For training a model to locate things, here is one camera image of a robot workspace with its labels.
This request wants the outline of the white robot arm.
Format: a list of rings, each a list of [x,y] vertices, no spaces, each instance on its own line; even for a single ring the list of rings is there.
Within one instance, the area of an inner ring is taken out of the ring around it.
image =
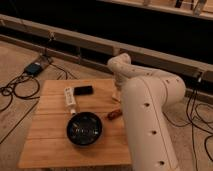
[[[163,116],[165,106],[182,100],[186,86],[178,75],[131,64],[127,53],[108,60],[121,103],[134,171],[180,171]]]

